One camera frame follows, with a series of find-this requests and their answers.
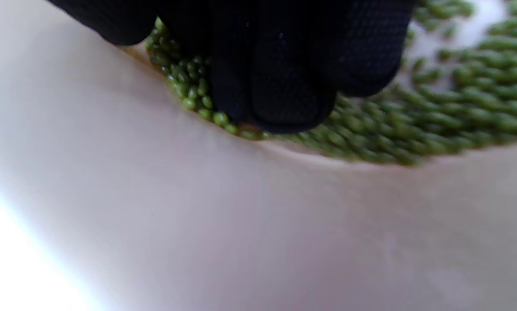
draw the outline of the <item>gloved hand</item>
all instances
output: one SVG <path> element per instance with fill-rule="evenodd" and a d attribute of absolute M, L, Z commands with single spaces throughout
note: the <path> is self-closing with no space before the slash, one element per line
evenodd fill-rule
<path fill-rule="evenodd" d="M 235 122 L 309 130 L 336 90 L 367 97 L 401 63 L 417 0 L 49 0 L 115 45 L 144 40 L 156 16 L 185 52 L 211 55 L 211 94 Z"/>

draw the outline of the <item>black glove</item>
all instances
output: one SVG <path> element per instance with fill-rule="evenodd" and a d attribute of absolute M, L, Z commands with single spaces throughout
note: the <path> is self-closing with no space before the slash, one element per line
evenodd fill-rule
<path fill-rule="evenodd" d="M 309 130 L 336 90 L 367 97 L 395 76 L 417 0 L 49 0 L 115 45 L 156 16 L 188 54 L 211 55 L 212 96 L 234 121 Z"/>

